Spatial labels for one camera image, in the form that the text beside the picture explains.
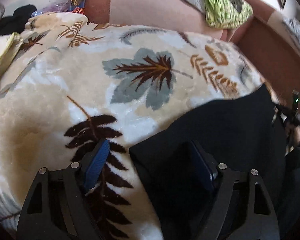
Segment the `person right hand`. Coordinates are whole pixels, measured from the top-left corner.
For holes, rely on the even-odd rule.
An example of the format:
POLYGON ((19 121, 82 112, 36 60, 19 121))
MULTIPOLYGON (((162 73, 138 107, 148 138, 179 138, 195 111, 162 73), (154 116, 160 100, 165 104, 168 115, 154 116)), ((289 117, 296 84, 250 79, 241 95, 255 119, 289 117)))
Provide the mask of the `person right hand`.
POLYGON ((300 126, 290 125, 289 130, 292 133, 292 145, 297 147, 300 145, 300 126))

